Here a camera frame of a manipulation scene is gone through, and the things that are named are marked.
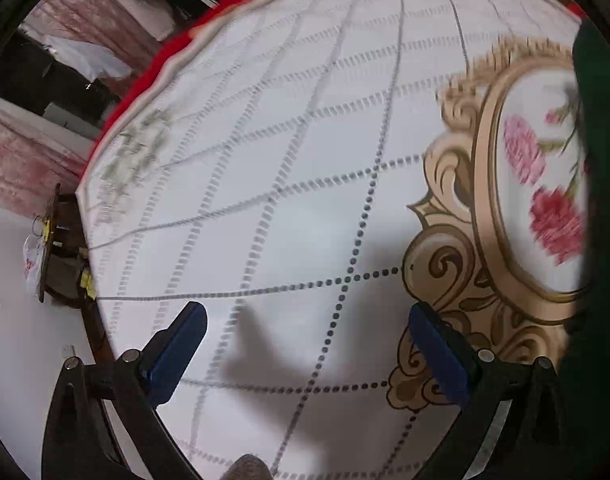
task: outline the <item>white wall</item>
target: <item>white wall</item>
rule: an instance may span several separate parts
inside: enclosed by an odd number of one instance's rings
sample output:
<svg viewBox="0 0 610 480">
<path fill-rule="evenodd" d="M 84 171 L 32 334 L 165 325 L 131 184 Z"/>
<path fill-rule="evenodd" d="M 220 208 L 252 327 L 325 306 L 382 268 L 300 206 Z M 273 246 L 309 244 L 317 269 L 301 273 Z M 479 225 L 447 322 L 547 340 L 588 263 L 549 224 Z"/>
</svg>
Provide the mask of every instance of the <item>white wall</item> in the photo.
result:
<svg viewBox="0 0 610 480">
<path fill-rule="evenodd" d="M 0 439 L 32 480 L 63 348 L 91 363 L 80 314 L 39 303 L 24 288 L 22 244 L 32 221 L 0 209 Z"/>
</svg>

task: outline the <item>oval frame design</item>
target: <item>oval frame design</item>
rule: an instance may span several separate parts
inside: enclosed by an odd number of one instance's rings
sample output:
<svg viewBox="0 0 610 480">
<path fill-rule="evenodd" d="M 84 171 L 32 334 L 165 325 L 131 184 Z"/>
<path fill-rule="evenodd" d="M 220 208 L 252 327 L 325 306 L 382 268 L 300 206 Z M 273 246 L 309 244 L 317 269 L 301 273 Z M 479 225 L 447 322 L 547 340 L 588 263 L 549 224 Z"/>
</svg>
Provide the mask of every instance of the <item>oval frame design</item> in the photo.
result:
<svg viewBox="0 0 610 480">
<path fill-rule="evenodd" d="M 585 287 L 573 292 L 547 290 L 515 261 L 502 221 L 496 179 L 498 132 L 505 99 L 518 80 L 548 68 L 573 71 L 574 66 L 571 59 L 564 57 L 527 57 L 507 67 L 488 89 L 472 149 L 477 169 L 472 221 L 476 247 L 496 292 L 528 318 L 543 324 L 558 324 L 575 313 L 574 302 Z"/>
</svg>

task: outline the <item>pink flower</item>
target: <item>pink flower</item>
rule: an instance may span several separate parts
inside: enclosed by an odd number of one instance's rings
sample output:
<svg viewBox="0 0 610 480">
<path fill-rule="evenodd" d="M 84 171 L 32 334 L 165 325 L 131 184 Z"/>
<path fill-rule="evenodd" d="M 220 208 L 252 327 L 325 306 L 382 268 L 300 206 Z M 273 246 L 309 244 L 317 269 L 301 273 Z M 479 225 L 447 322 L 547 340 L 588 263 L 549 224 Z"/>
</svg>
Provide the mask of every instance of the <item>pink flower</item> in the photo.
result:
<svg viewBox="0 0 610 480">
<path fill-rule="evenodd" d="M 530 229 L 536 240 L 556 257 L 556 265 L 581 253 L 584 227 L 573 199 L 562 187 L 548 191 L 544 187 L 531 197 Z"/>
<path fill-rule="evenodd" d="M 512 115 L 504 122 L 504 143 L 507 161 L 521 184 L 536 184 L 545 171 L 545 157 L 538 139 L 527 121 Z"/>
<path fill-rule="evenodd" d="M 550 126 L 558 124 L 558 114 L 555 110 L 550 110 L 547 112 L 547 115 L 545 116 L 545 123 L 549 124 Z"/>
</svg>

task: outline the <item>red fabric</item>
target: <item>red fabric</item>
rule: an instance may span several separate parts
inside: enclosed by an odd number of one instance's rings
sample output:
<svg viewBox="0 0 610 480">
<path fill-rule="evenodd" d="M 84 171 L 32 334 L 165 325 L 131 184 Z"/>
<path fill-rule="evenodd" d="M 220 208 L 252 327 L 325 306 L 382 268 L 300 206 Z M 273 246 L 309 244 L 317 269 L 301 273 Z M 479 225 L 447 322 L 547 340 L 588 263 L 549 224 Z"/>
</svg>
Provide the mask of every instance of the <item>red fabric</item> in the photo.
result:
<svg viewBox="0 0 610 480">
<path fill-rule="evenodd" d="M 567 9 L 569 9 L 579 18 L 585 19 L 587 17 L 587 14 L 584 12 L 584 10 L 581 9 L 581 6 L 578 5 L 576 2 L 569 4 L 567 6 Z"/>
<path fill-rule="evenodd" d="M 112 127 L 112 125 L 118 120 L 118 118 L 127 111 L 127 108 L 131 106 L 131 104 L 136 100 L 136 98 L 146 91 L 150 86 L 153 85 L 154 81 L 158 77 L 158 74 L 163 68 L 165 61 L 170 57 L 178 54 L 182 49 L 187 47 L 192 42 L 192 30 L 195 27 L 200 25 L 204 25 L 205 23 L 213 20 L 217 16 L 228 12 L 233 7 L 238 6 L 244 3 L 246 0 L 221 0 L 219 4 L 214 8 L 208 10 L 200 20 L 198 20 L 191 28 L 182 33 L 176 38 L 168 41 L 160 50 L 160 52 L 156 55 L 156 57 L 152 60 L 149 69 L 134 83 L 134 86 L 131 87 L 131 90 L 124 97 L 124 99 L 118 104 L 116 109 L 112 112 L 112 114 L 107 119 L 104 128 L 102 129 L 102 135 L 96 140 L 96 145 L 94 146 L 91 156 L 94 154 L 94 151 L 98 147 L 98 144 L 101 142 L 104 134 Z"/>
</svg>

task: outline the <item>green leaf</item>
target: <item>green leaf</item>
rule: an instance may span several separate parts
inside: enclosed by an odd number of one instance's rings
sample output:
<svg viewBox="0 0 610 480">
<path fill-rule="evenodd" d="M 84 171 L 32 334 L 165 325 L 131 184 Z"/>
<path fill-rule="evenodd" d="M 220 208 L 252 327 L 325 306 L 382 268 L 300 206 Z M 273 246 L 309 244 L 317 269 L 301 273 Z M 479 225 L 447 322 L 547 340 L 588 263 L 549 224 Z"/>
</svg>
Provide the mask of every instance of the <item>green leaf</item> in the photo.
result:
<svg viewBox="0 0 610 480">
<path fill-rule="evenodd" d="M 538 141 L 540 151 L 543 153 L 557 152 L 561 150 L 564 145 L 564 140 L 547 139 Z"/>
</svg>

